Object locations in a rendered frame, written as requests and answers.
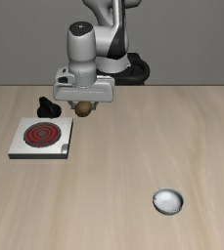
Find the white bowl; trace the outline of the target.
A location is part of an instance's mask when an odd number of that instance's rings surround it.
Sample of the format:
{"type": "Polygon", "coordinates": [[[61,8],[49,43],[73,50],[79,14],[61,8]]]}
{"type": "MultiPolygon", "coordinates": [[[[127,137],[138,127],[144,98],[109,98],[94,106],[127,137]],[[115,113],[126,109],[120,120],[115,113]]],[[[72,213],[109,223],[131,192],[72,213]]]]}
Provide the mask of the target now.
{"type": "Polygon", "coordinates": [[[184,198],[172,187],[161,187],[153,195],[153,205],[160,214],[172,216],[182,210],[184,198]]]}

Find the white stove plate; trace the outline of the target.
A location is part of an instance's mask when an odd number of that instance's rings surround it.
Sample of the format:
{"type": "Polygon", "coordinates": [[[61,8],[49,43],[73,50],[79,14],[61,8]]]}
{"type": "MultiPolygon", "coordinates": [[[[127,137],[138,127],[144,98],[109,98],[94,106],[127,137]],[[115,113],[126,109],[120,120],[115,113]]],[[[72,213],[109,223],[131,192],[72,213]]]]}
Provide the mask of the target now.
{"type": "Polygon", "coordinates": [[[67,159],[73,119],[22,118],[14,135],[10,159],[67,159]]]}

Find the black lumpy object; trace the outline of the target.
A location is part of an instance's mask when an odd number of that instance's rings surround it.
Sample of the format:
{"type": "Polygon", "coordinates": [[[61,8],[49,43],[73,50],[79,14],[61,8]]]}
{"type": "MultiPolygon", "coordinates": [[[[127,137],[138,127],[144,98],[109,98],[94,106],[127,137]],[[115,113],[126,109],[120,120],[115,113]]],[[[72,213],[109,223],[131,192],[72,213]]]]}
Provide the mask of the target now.
{"type": "Polygon", "coordinates": [[[39,118],[58,118],[62,113],[59,105],[52,103],[46,97],[39,98],[39,108],[37,109],[37,116],[39,118]]]}

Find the brown kiwi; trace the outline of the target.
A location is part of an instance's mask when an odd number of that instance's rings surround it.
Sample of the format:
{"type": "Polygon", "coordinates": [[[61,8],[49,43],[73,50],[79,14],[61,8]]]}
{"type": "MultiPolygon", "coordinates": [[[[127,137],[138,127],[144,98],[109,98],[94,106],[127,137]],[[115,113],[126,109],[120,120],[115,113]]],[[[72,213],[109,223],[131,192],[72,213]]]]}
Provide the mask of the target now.
{"type": "Polygon", "coordinates": [[[91,113],[92,105],[90,102],[79,102],[75,107],[75,113],[79,117],[86,117],[91,113]]]}

